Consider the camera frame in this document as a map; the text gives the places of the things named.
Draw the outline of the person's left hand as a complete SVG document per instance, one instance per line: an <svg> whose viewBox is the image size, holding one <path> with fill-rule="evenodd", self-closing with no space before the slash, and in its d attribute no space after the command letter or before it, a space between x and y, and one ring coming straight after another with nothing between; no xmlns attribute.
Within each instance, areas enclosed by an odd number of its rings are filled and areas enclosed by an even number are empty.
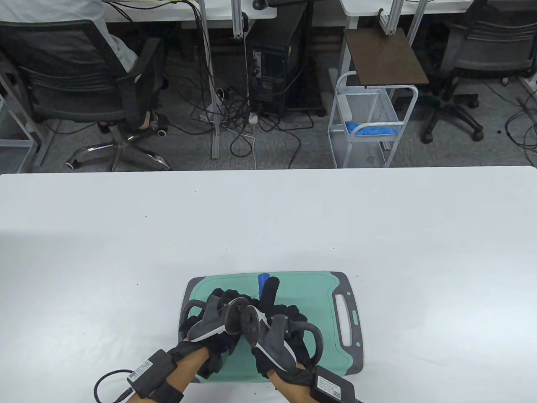
<svg viewBox="0 0 537 403"><path fill-rule="evenodd" d="M193 348L207 348L209 357L196 373L208 379L223 367L224 355L232 355L241 337L240 314L258 301L237 290L215 288L206 301L191 300L182 309L179 332Z"/></svg>

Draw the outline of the person's right hand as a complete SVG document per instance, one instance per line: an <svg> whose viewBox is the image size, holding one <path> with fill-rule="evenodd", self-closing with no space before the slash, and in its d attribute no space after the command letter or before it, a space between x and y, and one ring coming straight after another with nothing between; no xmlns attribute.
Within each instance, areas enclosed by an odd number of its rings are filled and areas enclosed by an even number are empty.
<svg viewBox="0 0 537 403"><path fill-rule="evenodd" d="M249 340L255 357L256 368L264 378L270 372L292 385L311 387L314 368L320 361L322 350L311 356L304 342L305 332L322 336L320 330L310 324L296 305L276 304L279 278L270 277L263 284L256 306L258 330Z"/></svg>

